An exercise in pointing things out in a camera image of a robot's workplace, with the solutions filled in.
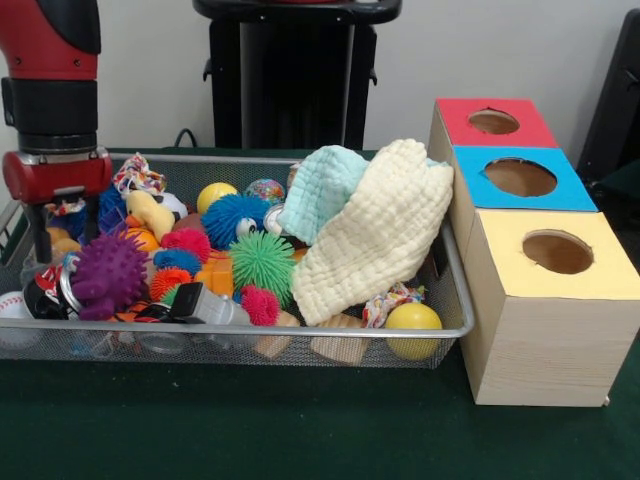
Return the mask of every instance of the green table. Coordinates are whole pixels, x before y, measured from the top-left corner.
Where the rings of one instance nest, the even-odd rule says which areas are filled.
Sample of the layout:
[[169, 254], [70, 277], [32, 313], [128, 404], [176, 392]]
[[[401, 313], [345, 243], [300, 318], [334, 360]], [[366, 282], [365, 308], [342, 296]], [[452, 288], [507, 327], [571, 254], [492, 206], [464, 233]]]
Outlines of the green table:
[[5, 361], [0, 432], [2, 480], [640, 479], [640, 342], [599, 409], [476, 406], [457, 345], [434, 371]]

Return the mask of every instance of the white wall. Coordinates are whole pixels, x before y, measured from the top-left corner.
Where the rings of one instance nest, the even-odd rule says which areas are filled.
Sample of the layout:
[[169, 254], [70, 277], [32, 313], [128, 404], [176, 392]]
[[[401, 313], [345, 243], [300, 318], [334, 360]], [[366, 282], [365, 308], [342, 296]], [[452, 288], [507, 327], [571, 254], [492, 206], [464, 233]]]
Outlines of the white wall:
[[[210, 84], [201, 78], [208, 21], [189, 0], [99, 3], [100, 141], [165, 146], [190, 127], [211, 144]], [[402, 16], [378, 27], [380, 83], [365, 146], [425, 140], [436, 96], [518, 96], [535, 100], [576, 161], [621, 22], [636, 3], [405, 0]], [[15, 132], [0, 125], [0, 151], [10, 148]]]

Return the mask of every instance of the baseball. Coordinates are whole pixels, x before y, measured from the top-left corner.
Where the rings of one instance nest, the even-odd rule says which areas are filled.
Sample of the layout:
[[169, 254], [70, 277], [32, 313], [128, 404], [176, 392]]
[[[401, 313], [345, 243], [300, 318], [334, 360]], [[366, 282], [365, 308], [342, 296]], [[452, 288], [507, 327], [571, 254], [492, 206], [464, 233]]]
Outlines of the baseball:
[[[0, 319], [31, 319], [29, 309], [24, 302], [22, 292], [9, 292], [0, 295]], [[34, 346], [40, 341], [44, 332], [37, 328], [5, 328], [0, 327], [0, 349], [22, 350]]]

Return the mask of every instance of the metal mesh basket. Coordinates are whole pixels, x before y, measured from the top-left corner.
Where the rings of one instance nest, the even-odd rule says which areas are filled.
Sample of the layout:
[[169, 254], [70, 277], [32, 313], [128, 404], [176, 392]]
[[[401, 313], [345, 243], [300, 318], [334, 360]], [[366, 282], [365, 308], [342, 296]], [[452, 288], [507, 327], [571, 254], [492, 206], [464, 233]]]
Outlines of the metal mesh basket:
[[[114, 155], [122, 161], [128, 155]], [[242, 191], [258, 178], [283, 185], [295, 160], [149, 155], [156, 171], [169, 179], [169, 191], [195, 204], [209, 183], [228, 182]], [[10, 204], [0, 216], [0, 230], [14, 213]], [[4, 258], [0, 292], [20, 289], [22, 263], [31, 249], [28, 230], [15, 228], [14, 251]], [[448, 221], [414, 280], [427, 289], [427, 304], [440, 316], [443, 330], [216, 327], [209, 325], [131, 324], [0, 319], [0, 358], [17, 360], [99, 360], [290, 366], [359, 366], [435, 368], [457, 338], [473, 328], [466, 279]], [[362, 307], [346, 313], [360, 316]], [[300, 317], [295, 305], [290, 313]], [[425, 352], [426, 359], [398, 357]]]

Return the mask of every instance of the yellow box top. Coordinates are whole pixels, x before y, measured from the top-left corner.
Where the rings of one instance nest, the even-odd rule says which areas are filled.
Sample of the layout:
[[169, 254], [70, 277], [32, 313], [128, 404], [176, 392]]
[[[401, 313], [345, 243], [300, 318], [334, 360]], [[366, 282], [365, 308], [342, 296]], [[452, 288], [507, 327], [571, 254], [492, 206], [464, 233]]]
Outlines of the yellow box top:
[[478, 210], [505, 293], [640, 300], [640, 276], [604, 214]]

